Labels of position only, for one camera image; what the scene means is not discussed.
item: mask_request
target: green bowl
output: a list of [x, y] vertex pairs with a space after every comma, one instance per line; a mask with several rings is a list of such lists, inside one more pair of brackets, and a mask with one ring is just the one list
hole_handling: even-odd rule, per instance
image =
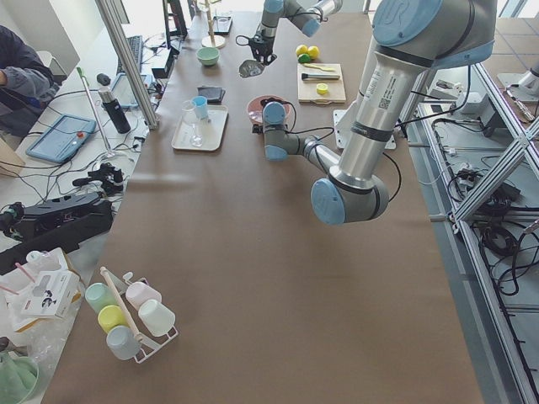
[[213, 66], [219, 60], [219, 50], [217, 48], [200, 48], [196, 51], [196, 57], [204, 66]]

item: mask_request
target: black wallet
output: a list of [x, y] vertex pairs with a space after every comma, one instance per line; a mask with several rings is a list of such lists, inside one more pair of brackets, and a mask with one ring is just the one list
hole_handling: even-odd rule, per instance
[[198, 87], [199, 95], [208, 98], [208, 104], [220, 104], [225, 96], [225, 90], [221, 87], [202, 86]]

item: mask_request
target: wine glass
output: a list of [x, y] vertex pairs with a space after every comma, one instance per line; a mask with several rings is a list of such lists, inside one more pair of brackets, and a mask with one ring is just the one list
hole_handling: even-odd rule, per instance
[[186, 125], [193, 129], [193, 135], [189, 139], [189, 143], [194, 147], [201, 147], [203, 143], [202, 135], [200, 134], [199, 119], [195, 113], [195, 103], [191, 100], [184, 101], [182, 104], [183, 120]]

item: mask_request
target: white tray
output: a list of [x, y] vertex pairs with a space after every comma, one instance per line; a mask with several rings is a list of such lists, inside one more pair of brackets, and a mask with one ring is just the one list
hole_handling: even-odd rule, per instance
[[204, 142], [201, 147], [192, 146], [189, 143], [193, 135], [193, 128], [184, 124], [181, 120], [172, 138], [172, 147], [176, 150], [195, 150], [199, 152], [213, 152], [221, 145], [222, 134], [227, 122], [228, 108], [224, 105], [208, 105], [210, 121], [201, 121], [199, 130]]

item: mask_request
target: pink straw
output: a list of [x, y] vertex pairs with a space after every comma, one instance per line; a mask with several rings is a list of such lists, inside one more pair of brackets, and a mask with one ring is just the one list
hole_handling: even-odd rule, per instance
[[17, 293], [16, 291], [6, 288], [5, 286], [2, 286], [1, 284], [0, 284], [0, 289], [5, 290], [6, 292], [9, 292], [9, 293], [13, 293], [14, 295], [19, 295], [19, 293]]
[[33, 277], [32, 275], [30, 275], [30, 274], [28, 273], [28, 271], [26, 271], [26, 269], [24, 269], [24, 267], [23, 267], [20, 263], [15, 263], [15, 266], [16, 266], [17, 268], [19, 268], [21, 271], [23, 271], [23, 274], [25, 274], [26, 276], [28, 276], [29, 279], [30, 279], [32, 282], [35, 283], [34, 277]]

